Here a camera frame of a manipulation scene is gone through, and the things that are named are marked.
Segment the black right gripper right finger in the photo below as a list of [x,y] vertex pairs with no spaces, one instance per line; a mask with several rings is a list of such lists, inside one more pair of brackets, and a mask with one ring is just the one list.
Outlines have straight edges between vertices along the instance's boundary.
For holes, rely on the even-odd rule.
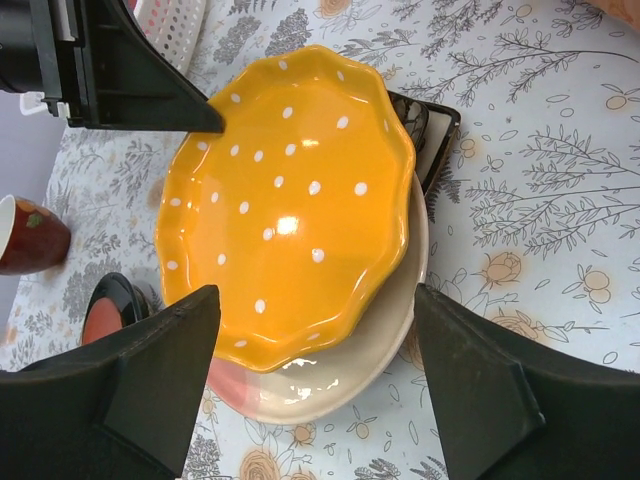
[[638,374],[548,348],[424,284],[414,312],[450,478],[638,478]]

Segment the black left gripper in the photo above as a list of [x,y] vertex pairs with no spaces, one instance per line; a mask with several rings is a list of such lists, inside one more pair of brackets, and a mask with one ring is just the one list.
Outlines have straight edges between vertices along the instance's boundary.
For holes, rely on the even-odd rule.
[[207,97],[121,1],[3,1],[1,89],[42,92],[74,128],[221,133]]

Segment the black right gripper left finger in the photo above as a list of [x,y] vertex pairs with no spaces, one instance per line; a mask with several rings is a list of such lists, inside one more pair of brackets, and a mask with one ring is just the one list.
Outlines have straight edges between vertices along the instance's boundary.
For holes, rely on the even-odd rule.
[[220,322],[204,286],[86,346],[1,374],[4,479],[177,479]]

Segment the pink and cream plate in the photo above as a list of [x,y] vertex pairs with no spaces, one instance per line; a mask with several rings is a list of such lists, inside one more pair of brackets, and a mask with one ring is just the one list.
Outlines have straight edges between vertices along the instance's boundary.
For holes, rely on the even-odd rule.
[[385,370],[404,341],[416,287],[426,277],[427,248],[427,210],[415,178],[406,254],[348,338],[268,374],[214,358],[206,385],[236,412],[275,425],[315,421],[347,404]]

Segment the yellow polka dot plate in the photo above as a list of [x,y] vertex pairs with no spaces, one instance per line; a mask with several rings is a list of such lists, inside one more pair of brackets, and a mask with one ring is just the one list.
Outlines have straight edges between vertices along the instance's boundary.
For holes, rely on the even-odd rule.
[[348,337],[409,242],[416,152],[379,73],[311,45],[260,59],[211,100],[164,183],[163,298],[220,296],[214,349],[267,373]]

